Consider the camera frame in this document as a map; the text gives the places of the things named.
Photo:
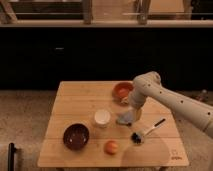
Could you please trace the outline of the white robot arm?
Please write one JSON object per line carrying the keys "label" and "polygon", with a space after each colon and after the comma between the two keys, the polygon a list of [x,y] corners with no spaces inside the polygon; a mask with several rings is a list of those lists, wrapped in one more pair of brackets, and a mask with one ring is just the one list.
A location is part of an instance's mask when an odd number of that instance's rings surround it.
{"label": "white robot arm", "polygon": [[140,109],[147,97],[180,114],[213,139],[213,106],[164,88],[160,75],[155,71],[133,79],[133,90],[129,93],[128,101],[134,109]]}

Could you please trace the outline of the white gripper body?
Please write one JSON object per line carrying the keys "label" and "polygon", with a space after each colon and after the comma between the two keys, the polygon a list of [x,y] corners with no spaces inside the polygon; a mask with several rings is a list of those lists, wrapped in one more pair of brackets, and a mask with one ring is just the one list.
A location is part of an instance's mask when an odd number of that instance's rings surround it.
{"label": "white gripper body", "polygon": [[128,95],[128,102],[133,108],[139,109],[146,102],[146,96],[134,89]]}

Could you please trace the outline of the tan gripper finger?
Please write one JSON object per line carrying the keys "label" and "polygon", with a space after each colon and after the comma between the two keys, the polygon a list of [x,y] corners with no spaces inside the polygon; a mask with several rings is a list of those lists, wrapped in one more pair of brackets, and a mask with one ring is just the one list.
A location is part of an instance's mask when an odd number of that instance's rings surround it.
{"label": "tan gripper finger", "polygon": [[142,115],[142,109],[140,108],[140,109],[133,109],[133,113],[134,113],[134,121],[136,122],[136,121],[138,121],[138,120],[140,120],[140,118],[141,118],[141,115]]}

